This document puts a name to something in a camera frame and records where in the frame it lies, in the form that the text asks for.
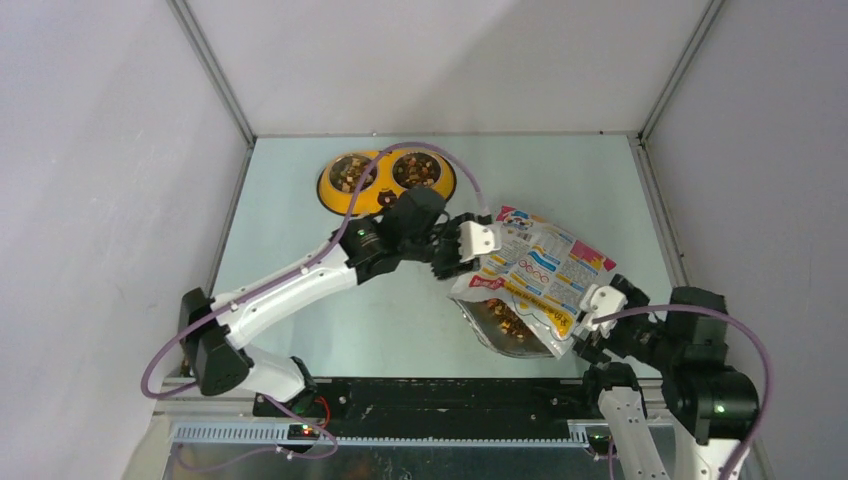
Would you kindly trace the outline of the pet food bag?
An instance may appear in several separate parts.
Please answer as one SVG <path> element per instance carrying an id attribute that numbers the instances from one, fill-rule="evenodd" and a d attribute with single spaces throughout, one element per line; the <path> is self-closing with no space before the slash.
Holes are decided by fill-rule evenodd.
<path id="1" fill-rule="evenodd" d="M 463 310 L 479 341 L 512 358 L 556 358 L 572 347 L 590 284 L 607 284 L 617 262 L 568 230 L 514 206 L 495 217 L 501 249 L 480 268 L 458 277 L 449 297 Z M 504 301 L 529 327 L 524 342 L 500 332 L 483 302 Z"/>

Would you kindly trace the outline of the yellow double pet bowl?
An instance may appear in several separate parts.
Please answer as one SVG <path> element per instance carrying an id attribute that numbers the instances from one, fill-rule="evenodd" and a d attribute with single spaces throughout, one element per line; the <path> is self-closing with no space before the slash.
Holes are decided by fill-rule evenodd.
<path id="1" fill-rule="evenodd" d="M 432 150 L 424 148 L 404 148 L 389 152 L 382 157 L 372 171 L 365 175 L 365 182 L 362 190 L 355 202 L 353 213 L 355 215 L 371 214 L 382 210 L 395 203 L 400 195 L 407 191 L 400 187 L 393 179 L 392 167 L 395 161 L 403 154 L 411 152 L 424 152 L 433 155 L 439 160 L 442 169 L 441 178 L 432 186 L 428 187 L 438 192 L 443 198 L 450 199 L 457 185 L 457 176 L 454 167 L 440 154 Z M 374 151 L 356 151 L 348 154 L 363 154 L 370 157 L 372 160 L 378 155 Z M 347 212 L 348 206 L 351 203 L 352 193 L 342 193 L 335 190 L 328 181 L 328 170 L 330 165 L 336 160 L 330 162 L 321 172 L 317 182 L 317 195 L 321 205 L 328 211 L 344 215 Z"/>

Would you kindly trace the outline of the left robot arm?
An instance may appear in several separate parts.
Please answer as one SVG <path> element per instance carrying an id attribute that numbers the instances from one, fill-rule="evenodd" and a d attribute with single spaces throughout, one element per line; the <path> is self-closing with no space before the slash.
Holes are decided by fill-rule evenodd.
<path id="1" fill-rule="evenodd" d="M 348 220 L 278 277 L 216 297 L 200 288 L 184 294 L 180 320 L 188 333 L 181 346 L 199 392 L 214 397 L 249 390 L 292 416 L 311 412 L 317 386 L 305 363 L 271 354 L 254 340 L 300 309 L 392 273 L 404 261 L 429 265 L 438 280 L 478 268 L 500 248 L 501 235 L 490 214 L 450 217 L 446 204 L 434 190 L 414 187 L 390 206 Z"/>

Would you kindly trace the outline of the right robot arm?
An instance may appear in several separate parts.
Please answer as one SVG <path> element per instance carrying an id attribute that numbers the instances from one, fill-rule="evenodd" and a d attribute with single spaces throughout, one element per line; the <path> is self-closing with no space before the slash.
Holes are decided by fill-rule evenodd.
<path id="1" fill-rule="evenodd" d="M 752 380 L 727 362 L 727 328 L 746 328 L 726 311 L 723 296 L 692 286 L 673 288 L 663 305 L 625 277 L 592 284 L 579 303 L 573 350 L 589 363 L 581 402 L 608 425 L 607 459 L 628 479 L 736 479 L 767 405 Z M 647 425 L 643 388 L 626 363 L 656 370 L 675 435 L 668 470 Z"/>

